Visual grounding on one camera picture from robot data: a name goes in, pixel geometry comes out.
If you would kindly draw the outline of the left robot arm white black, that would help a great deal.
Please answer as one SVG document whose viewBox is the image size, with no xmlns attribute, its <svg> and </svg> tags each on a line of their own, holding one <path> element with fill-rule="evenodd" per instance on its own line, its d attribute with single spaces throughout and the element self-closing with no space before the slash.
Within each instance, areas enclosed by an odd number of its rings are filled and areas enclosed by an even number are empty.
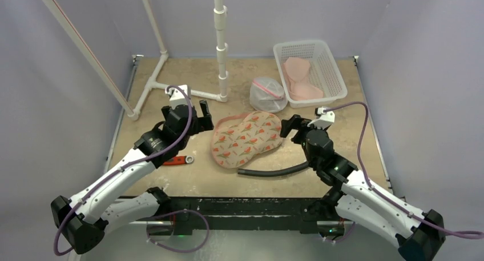
<svg viewBox="0 0 484 261">
<path fill-rule="evenodd" d="M 145 132 L 123 159 L 83 191 L 67 198 L 58 196 L 51 204 L 57 232 L 53 251 L 63 256 L 75 251 L 84 254 L 96 247 L 108 233 L 138 219 L 164 220 L 171 216 L 186 219 L 198 216 L 205 228 L 207 219 L 198 211 L 173 203 L 163 189 L 149 188 L 141 195 L 118 203 L 116 200 L 134 183 L 177 156 L 189 138 L 214 128 L 208 103 L 199 102 L 197 115 L 191 102 L 162 108 L 164 121 Z"/>
</svg>

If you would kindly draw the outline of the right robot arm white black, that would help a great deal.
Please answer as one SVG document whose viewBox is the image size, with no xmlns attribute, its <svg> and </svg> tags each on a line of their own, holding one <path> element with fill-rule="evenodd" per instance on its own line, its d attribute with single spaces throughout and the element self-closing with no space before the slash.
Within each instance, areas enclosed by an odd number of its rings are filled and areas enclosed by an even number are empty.
<svg viewBox="0 0 484 261">
<path fill-rule="evenodd" d="M 446 240 L 443 217 L 406 203 L 374 183 L 363 170 L 335 152 L 326 129 L 293 115 L 281 122 L 281 137 L 301 145 L 306 161 L 331 189 L 320 204 L 327 219 L 349 219 L 395 246 L 405 260 L 433 260 Z"/>
</svg>

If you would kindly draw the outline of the floral mesh laundry bag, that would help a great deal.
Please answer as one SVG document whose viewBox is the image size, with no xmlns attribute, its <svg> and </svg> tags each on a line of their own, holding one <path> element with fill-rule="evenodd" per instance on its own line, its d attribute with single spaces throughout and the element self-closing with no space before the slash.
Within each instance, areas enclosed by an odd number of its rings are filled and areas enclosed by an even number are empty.
<svg viewBox="0 0 484 261">
<path fill-rule="evenodd" d="M 212 157 L 221 167 L 239 168 L 257 155 L 277 149 L 283 142 L 281 128 L 281 119 L 265 111 L 223 118 L 213 130 Z"/>
</svg>

